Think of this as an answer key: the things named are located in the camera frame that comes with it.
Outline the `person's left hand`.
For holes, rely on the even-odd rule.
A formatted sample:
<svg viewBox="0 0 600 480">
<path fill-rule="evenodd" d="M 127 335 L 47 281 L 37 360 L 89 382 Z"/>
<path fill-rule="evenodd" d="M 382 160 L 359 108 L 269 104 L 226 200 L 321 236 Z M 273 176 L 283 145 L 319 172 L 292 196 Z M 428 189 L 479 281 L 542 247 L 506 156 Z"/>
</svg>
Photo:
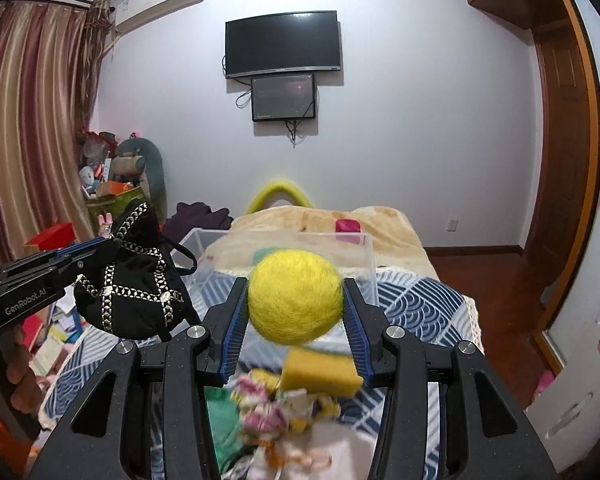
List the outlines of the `person's left hand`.
<svg viewBox="0 0 600 480">
<path fill-rule="evenodd" d="M 21 413 L 34 415 L 40 408 L 44 394 L 34 371 L 30 369 L 30 352 L 24 345 L 24 331 L 20 325 L 12 329 L 12 339 L 14 348 L 6 353 L 7 379 L 15 386 L 10 403 Z"/>
</svg>

